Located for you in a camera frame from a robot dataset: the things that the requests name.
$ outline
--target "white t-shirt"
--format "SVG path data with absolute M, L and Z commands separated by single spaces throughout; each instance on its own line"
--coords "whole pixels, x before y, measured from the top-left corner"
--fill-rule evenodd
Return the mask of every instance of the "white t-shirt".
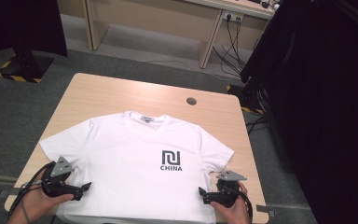
M 72 163 L 71 185 L 92 182 L 80 201 L 60 205 L 70 223 L 215 223 L 199 187 L 211 191 L 208 174 L 233 154 L 198 125 L 132 111 L 88 119 L 40 145 Z

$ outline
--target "desk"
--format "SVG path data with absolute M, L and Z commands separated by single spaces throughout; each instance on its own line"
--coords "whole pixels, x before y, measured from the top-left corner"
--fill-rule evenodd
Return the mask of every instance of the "desk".
M 195 105 L 187 103 L 192 97 Z M 221 93 L 196 91 L 158 84 L 130 81 L 112 77 L 76 74 L 57 106 L 41 139 L 52 136 L 81 121 L 107 114 L 137 111 L 150 116 L 168 114 L 172 117 L 199 124 L 208 133 L 235 153 L 227 169 L 247 176 L 244 182 L 254 208 L 254 223 L 266 223 L 267 213 L 257 212 L 256 205 L 266 205 L 255 159 L 246 132 L 238 98 Z M 48 157 L 37 145 L 25 165 L 15 188 L 29 181 Z M 216 178 L 212 178 L 216 190 Z M 5 203 L 8 210 L 15 196 L 9 196 Z M 217 220 L 223 217 L 217 214 Z
M 261 36 L 270 8 L 248 0 L 59 0 L 60 12 L 84 15 L 89 48 L 97 49 L 109 24 L 179 35 L 199 41 L 200 67 L 205 68 L 216 44 L 231 45 L 227 25 L 222 24 L 226 11 L 243 14 L 239 48 L 253 50 Z M 231 22 L 231 32 L 237 24 Z

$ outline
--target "person's left hand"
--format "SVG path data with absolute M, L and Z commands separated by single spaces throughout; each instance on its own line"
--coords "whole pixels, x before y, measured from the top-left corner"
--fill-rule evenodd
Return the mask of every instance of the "person's left hand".
M 40 180 L 43 173 L 45 173 L 45 171 L 41 172 L 35 181 Z M 25 194 L 14 210 L 7 224 L 35 222 L 54 206 L 71 201 L 73 198 L 73 194 L 63 194 L 55 198 L 50 198 L 43 192 L 40 184 L 32 185 L 30 191 Z

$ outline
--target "wall socket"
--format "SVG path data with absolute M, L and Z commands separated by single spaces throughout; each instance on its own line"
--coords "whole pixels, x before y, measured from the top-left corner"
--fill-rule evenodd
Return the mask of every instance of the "wall socket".
M 228 15 L 231 15 L 230 21 L 238 21 L 238 19 L 240 19 L 240 21 L 242 21 L 242 19 L 243 19 L 243 14 L 240 14 L 238 12 L 226 11 L 225 16 L 223 17 L 223 20 L 227 21 Z

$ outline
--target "printed logo on shirt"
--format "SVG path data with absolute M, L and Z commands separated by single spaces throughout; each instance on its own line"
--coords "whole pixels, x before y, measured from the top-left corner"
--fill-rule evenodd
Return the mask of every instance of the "printed logo on shirt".
M 162 165 L 159 169 L 163 171 L 182 171 L 180 166 L 180 151 L 175 153 L 162 150 Z

